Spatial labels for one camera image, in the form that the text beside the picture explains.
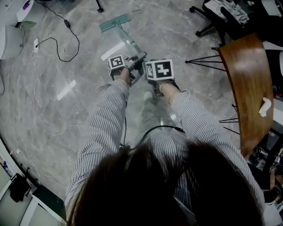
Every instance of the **shoe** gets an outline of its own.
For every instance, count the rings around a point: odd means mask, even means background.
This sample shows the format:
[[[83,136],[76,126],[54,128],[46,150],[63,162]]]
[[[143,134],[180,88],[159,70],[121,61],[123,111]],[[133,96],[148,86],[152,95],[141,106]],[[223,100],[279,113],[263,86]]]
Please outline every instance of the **shoe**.
[[[148,101],[152,99],[153,100],[153,94],[150,91],[145,92],[145,95],[143,96],[143,100],[144,102]]]

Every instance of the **cable connector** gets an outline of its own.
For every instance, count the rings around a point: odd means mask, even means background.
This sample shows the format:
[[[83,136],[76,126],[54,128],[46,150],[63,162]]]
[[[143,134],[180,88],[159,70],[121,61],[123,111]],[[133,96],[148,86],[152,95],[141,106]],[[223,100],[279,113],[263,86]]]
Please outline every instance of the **cable connector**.
[[[66,25],[67,28],[70,28],[70,27],[71,27],[71,25],[70,25],[70,23],[69,23],[68,20],[65,19],[65,20],[64,20],[64,23],[65,23],[65,25]]]

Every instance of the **white cloth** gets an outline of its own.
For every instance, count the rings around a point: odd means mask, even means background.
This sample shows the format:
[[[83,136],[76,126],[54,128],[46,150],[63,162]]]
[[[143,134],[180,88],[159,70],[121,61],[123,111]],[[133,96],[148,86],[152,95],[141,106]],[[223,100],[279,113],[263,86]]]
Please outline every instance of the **white cloth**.
[[[240,24],[245,24],[249,20],[248,14],[233,0],[210,0],[205,6],[224,20],[227,19],[220,11],[221,7],[226,8]]]

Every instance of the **chair caster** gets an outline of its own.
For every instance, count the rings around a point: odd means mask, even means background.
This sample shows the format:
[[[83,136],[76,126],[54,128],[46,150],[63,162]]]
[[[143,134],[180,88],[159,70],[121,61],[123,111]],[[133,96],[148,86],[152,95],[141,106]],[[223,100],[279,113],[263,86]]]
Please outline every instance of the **chair caster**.
[[[200,37],[201,36],[201,33],[199,31],[197,31],[196,33],[196,36]]]

